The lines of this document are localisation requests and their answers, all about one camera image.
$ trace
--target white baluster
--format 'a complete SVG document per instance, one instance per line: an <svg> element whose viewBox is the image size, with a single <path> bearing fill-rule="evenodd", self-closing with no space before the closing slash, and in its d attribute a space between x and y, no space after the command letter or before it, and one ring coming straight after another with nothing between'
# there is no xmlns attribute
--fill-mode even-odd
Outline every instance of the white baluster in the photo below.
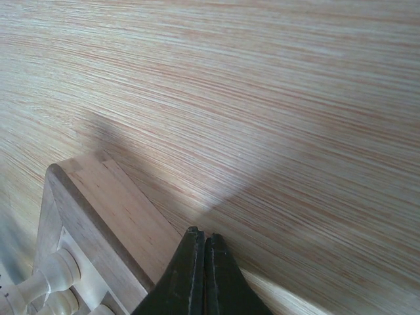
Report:
<svg viewBox="0 0 420 315"><path fill-rule="evenodd" d="M31 278L18 285L0 289L0 315L23 315L36 298L46 293L64 291L80 280L74 258L65 249L49 255Z"/></svg>
<svg viewBox="0 0 420 315"><path fill-rule="evenodd" d="M72 315L78 310L79 303L68 289L51 293L37 315Z"/></svg>

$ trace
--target white spindle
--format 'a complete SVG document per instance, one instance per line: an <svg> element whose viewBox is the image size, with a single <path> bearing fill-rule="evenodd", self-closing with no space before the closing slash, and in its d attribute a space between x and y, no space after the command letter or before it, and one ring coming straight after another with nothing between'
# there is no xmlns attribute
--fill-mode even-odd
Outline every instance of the white spindle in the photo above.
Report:
<svg viewBox="0 0 420 315"><path fill-rule="evenodd" d="M79 280L76 261L68 251L59 249L47 257L31 278L0 289L0 315L23 315L28 304L36 298L67 290Z"/></svg>
<svg viewBox="0 0 420 315"><path fill-rule="evenodd" d="M79 310L79 303L70 290L53 292L37 315L72 315Z"/></svg>

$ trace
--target light wood panel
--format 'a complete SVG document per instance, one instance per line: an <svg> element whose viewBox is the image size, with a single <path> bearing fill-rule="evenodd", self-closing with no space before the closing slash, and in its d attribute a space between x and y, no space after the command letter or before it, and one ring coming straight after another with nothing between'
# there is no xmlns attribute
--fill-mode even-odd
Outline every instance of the light wood panel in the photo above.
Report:
<svg viewBox="0 0 420 315"><path fill-rule="evenodd" d="M29 266L47 165L104 148L271 296L418 313L419 23L418 0L3 2L13 248Z"/></svg>
<svg viewBox="0 0 420 315"><path fill-rule="evenodd" d="M119 165L97 151L47 169L33 271L58 247L67 249L82 276L72 288L85 306L78 314L87 314L103 298L85 300L85 287L97 279L91 268L103 282L103 294L108 290L113 306L119 305L113 312L130 314L159 281L180 239ZM39 310L44 300L33 305Z"/></svg>

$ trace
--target clamp jaw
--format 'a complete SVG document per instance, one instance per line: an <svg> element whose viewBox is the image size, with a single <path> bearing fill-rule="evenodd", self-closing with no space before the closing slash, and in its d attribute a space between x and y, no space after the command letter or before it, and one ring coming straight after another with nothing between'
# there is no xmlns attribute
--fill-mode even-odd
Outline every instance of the clamp jaw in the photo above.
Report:
<svg viewBox="0 0 420 315"><path fill-rule="evenodd" d="M272 315L220 234L189 227L155 288L132 315Z"/></svg>

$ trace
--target wooden edge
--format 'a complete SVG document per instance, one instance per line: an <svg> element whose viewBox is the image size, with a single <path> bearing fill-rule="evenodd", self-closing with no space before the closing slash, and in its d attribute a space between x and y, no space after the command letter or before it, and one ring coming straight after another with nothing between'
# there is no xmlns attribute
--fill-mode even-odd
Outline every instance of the wooden edge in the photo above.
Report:
<svg viewBox="0 0 420 315"><path fill-rule="evenodd" d="M40 264L46 256L57 250L62 227L63 224L58 213L51 186L47 177L45 177L32 274L40 267ZM39 311L44 305L44 301L45 295L42 295L32 302L32 306L36 311Z"/></svg>
<svg viewBox="0 0 420 315"><path fill-rule="evenodd" d="M51 186L62 225L93 263L116 297L129 312L132 312L153 288L153 282L61 166L50 165L46 181Z"/></svg>
<svg viewBox="0 0 420 315"><path fill-rule="evenodd" d="M72 157L70 159L65 159L64 161L59 161L55 164L57 164L58 166L60 166L63 171L67 174L69 173L74 173L77 171L80 171L83 169L83 162L84 161L89 161L91 156L94 156L95 159L100 162L103 163L105 161L109 161L112 159L112 157L104 150L97 150L94 151L90 154L85 154L82 156L76 156L76 157Z"/></svg>

